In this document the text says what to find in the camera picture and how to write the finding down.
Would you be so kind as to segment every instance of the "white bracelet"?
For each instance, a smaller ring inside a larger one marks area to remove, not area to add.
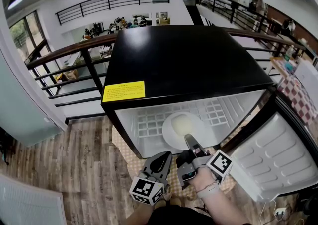
[[[219,191],[219,185],[217,182],[214,182],[210,185],[208,185],[205,189],[202,191],[197,192],[198,198],[202,199],[204,197],[207,197],[210,194],[214,194]]]

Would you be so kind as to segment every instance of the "bottle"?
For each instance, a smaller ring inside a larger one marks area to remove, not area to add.
[[[285,54],[285,56],[284,56],[284,58],[285,58],[285,60],[286,61],[289,61],[289,59],[292,57],[292,55],[293,55],[293,52],[294,52],[294,45],[291,45],[290,47],[289,47],[289,49],[286,51],[286,54]]]

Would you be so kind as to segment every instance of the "yellow label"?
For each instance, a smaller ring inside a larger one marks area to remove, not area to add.
[[[105,86],[103,102],[145,97],[145,82],[112,84]]]

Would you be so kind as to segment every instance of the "staircase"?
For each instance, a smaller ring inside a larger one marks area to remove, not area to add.
[[[194,25],[204,25],[196,6],[186,6]]]

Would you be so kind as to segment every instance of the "ceiling light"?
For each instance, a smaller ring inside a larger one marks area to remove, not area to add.
[[[16,7],[22,1],[23,0],[10,0],[8,9],[12,9],[12,8]]]

